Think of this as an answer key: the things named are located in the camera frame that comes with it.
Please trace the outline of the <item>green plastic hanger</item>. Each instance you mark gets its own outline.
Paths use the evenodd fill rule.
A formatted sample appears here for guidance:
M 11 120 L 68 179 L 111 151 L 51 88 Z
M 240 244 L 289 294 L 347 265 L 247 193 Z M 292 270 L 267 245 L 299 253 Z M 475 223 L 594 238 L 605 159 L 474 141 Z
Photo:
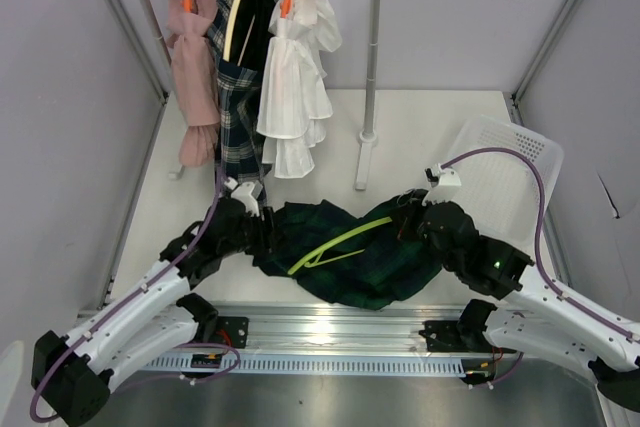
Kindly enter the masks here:
M 315 268 L 315 267 L 319 267 L 331 262 L 336 262 L 339 260 L 343 260 L 358 254 L 361 254 L 364 252 L 363 249 L 358 249 L 352 252 L 348 252 L 348 253 L 344 253 L 335 257 L 332 257 L 331 259 L 324 259 L 323 255 L 325 252 L 327 252 L 328 250 L 331 250 L 332 248 L 358 236 L 361 235 L 367 231 L 376 229 L 378 227 L 384 226 L 386 224 L 389 224 L 392 222 L 392 218 L 387 216 L 387 217 L 383 217 L 371 222 L 368 222 L 366 224 L 363 224 L 361 226 L 358 226 L 354 229 L 351 229 L 327 242 L 325 242 L 324 244 L 322 244 L 321 246 L 313 249 L 312 251 L 310 251 L 309 253 L 305 254 L 303 257 L 301 257 L 295 264 L 293 264 L 287 271 L 287 275 L 288 276 L 293 276 L 294 274 L 296 274 L 298 271 L 300 271 L 301 269 L 311 269 L 311 268 Z

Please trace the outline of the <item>white plastic basket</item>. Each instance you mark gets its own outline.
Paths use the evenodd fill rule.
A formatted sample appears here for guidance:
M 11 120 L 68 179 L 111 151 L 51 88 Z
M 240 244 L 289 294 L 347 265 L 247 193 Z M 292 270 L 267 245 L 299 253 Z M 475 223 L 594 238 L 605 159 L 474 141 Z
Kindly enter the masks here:
M 527 157 L 536 167 L 551 198 L 564 152 L 556 142 L 524 127 L 477 116 L 467 120 L 447 158 L 473 150 L 500 147 Z M 474 155 L 453 166 L 461 188 L 453 197 L 480 233 L 531 254 L 539 205 L 535 176 L 520 159 L 505 153 Z

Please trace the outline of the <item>dark green plaid skirt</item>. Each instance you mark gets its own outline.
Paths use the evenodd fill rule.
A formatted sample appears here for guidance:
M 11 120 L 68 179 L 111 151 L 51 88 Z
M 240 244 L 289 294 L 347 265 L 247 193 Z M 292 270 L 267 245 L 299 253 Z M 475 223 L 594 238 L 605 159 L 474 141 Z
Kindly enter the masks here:
M 255 256 L 252 265 L 271 277 L 290 278 L 322 301 L 365 310 L 380 310 L 421 291 L 441 271 L 442 262 L 418 256 L 415 244 L 397 239 L 397 210 L 419 201 L 422 190 L 410 190 L 375 206 L 362 217 L 323 200 L 318 204 L 287 202 L 275 212 L 285 240 L 277 251 Z M 368 222 L 392 222 L 358 235 L 324 253 L 324 259 L 363 249 L 364 252 L 288 276 L 301 257 L 325 242 Z

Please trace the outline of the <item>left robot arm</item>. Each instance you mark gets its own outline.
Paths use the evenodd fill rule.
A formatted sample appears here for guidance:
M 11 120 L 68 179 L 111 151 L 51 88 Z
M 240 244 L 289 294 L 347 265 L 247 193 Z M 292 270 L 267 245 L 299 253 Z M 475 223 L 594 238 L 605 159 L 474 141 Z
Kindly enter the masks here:
M 219 327 L 217 309 L 194 289 L 236 253 L 270 252 L 277 240 L 274 211 L 251 211 L 224 197 L 161 252 L 159 260 L 129 290 L 67 334 L 48 331 L 34 346 L 30 417 L 45 422 L 38 404 L 52 418 L 82 426 L 149 362 L 180 347 L 238 352 Z

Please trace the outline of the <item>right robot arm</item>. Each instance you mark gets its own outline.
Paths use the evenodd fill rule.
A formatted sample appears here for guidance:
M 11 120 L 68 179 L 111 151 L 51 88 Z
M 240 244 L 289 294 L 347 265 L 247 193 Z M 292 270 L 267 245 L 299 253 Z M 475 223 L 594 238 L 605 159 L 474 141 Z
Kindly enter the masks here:
M 412 201 L 393 217 L 401 241 L 417 241 L 472 291 L 454 344 L 503 348 L 583 376 L 617 405 L 639 409 L 639 326 L 541 274 L 510 244 L 481 234 L 453 202 Z

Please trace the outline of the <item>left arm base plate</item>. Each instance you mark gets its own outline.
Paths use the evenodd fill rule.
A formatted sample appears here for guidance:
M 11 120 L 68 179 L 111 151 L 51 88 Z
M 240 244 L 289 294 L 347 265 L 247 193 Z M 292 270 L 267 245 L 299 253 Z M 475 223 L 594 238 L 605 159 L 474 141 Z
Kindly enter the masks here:
M 244 349 L 249 333 L 249 318 L 222 316 L 201 323 L 190 343 L 220 343 Z

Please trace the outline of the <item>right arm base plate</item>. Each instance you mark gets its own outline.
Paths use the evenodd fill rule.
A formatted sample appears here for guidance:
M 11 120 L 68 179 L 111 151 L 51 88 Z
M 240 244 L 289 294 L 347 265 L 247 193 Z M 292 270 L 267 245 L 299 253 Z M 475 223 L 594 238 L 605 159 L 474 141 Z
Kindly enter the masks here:
M 491 353 L 494 346 L 484 337 L 486 327 L 458 320 L 428 320 L 418 334 L 427 350 L 435 353 Z

